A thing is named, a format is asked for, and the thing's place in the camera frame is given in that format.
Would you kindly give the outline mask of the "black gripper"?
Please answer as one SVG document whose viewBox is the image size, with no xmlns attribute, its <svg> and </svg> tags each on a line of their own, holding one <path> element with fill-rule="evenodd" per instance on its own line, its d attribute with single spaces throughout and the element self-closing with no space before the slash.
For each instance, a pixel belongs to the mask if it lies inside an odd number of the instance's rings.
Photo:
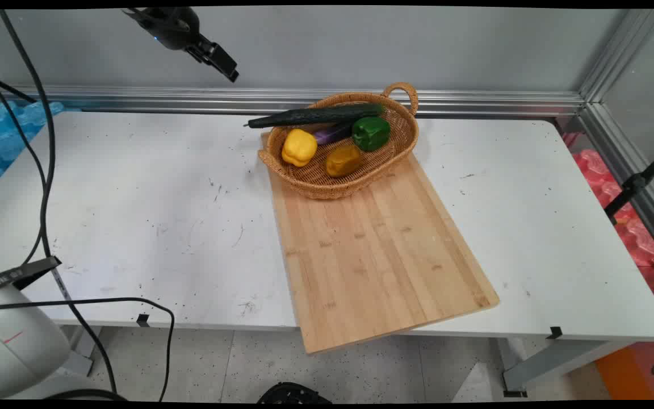
<svg viewBox="0 0 654 409">
<path fill-rule="evenodd" d="M 130 7 L 124 8 L 123 13 L 166 49 L 185 50 L 197 62 L 215 68 L 229 81 L 236 82 L 238 64 L 220 44 L 200 34 L 200 19 L 192 8 Z"/>
</svg>

